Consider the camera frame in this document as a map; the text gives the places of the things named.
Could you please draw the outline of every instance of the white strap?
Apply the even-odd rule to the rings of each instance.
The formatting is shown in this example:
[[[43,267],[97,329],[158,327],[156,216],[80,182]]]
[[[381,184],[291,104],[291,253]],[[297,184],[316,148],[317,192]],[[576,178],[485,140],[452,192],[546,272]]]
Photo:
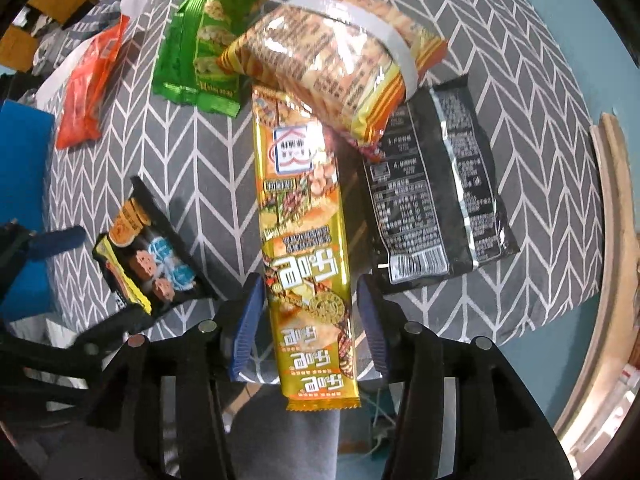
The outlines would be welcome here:
[[[418,70],[414,58],[402,36],[387,22],[367,10],[339,0],[289,0],[287,5],[322,14],[345,25],[362,28],[385,46],[398,65],[406,88],[405,100],[414,95],[418,89]]]

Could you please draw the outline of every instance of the snack package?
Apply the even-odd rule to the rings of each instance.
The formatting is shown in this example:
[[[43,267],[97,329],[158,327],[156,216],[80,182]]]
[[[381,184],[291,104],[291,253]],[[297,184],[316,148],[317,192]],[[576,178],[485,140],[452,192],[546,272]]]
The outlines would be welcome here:
[[[255,174],[274,348],[288,410],[360,405],[337,162],[322,124],[254,87]]]
[[[98,130],[98,115],[102,95],[116,58],[129,19],[97,34],[66,84],[65,103],[56,139],[56,148],[64,150],[102,135]]]
[[[102,275],[124,304],[158,314],[185,301],[217,298],[142,180],[94,247]]]
[[[382,160],[364,161],[373,275],[385,294],[520,251],[466,79],[419,89],[389,120]]]
[[[306,103],[364,153],[447,43],[380,0],[290,0],[218,60]]]
[[[240,78],[223,72],[218,56],[246,30],[264,0],[184,0],[168,27],[152,88],[176,103],[235,117]]]

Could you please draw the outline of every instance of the food image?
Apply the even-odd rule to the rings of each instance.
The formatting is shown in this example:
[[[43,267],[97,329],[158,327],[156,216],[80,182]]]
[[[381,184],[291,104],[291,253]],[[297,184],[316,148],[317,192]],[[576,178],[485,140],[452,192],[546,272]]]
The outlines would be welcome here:
[[[132,181],[132,196],[93,251],[111,290],[152,315],[188,300],[216,298],[142,180]]]
[[[150,225],[149,217],[134,199],[122,207],[109,229],[109,239],[116,247],[130,245],[145,225]]]
[[[338,336],[338,356],[340,357],[340,371],[353,379],[353,341],[346,330],[341,330]]]
[[[204,12],[212,20],[222,22],[226,18],[225,9],[218,0],[209,0],[204,4]]]
[[[136,255],[129,260],[129,267],[141,280],[150,280],[158,270],[153,256],[147,251],[136,251]]]
[[[218,58],[216,56],[198,57],[193,60],[193,66],[195,67],[196,72],[199,72],[201,74],[225,75],[216,63],[217,59]]]
[[[206,25],[198,30],[199,40],[221,43],[225,46],[230,45],[235,38],[235,34],[217,25]]]
[[[344,317],[344,301],[330,290],[316,292],[303,308],[324,324],[337,325]]]
[[[166,278],[158,278],[157,280],[154,280],[152,290],[162,301],[173,301],[174,299],[174,286]]]
[[[264,279],[287,409],[357,407],[335,154],[322,124],[285,93],[254,87],[253,105]]]
[[[229,45],[218,63],[296,96],[322,123],[370,153],[405,99],[405,79],[415,91],[416,82],[444,58],[447,43],[381,0],[337,1],[280,5]],[[360,12],[345,14],[343,6]],[[332,13],[340,19],[331,19]],[[400,48],[391,54],[368,27],[383,27],[376,35],[393,37]],[[281,112],[285,124],[300,124],[288,116],[291,110]]]

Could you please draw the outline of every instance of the table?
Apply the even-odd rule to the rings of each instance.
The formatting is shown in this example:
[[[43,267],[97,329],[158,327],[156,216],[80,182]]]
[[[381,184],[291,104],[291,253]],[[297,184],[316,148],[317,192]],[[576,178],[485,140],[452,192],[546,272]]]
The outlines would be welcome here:
[[[162,32],[181,0],[129,24],[127,44],[102,108],[103,137],[50,161],[51,229],[82,224],[88,239],[108,229],[140,174],[222,296],[260,267],[250,107],[234,120],[178,106],[151,92]],[[270,0],[266,9],[286,0]],[[429,82],[469,72],[479,120],[491,138],[500,191],[521,252],[437,286],[393,296],[410,319],[439,335],[499,344],[580,305],[599,290],[602,206],[590,117],[571,69],[526,0],[389,0],[419,22],[435,23],[449,54]],[[63,90],[47,105],[60,115]],[[369,270],[354,151],[338,154],[353,285]],[[91,259],[92,241],[50,263],[54,296],[75,330],[114,312]],[[152,339],[179,335],[211,316],[211,301],[184,304],[153,327]],[[376,372],[354,313],[360,380]],[[277,381],[265,317],[243,377]]]

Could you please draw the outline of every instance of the gold snack package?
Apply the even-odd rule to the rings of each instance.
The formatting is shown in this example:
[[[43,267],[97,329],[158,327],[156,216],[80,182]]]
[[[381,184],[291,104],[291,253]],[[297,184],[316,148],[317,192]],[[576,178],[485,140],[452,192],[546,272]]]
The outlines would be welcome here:
[[[349,263],[331,138],[283,92],[254,86],[253,108],[262,256],[287,409],[357,408]]]

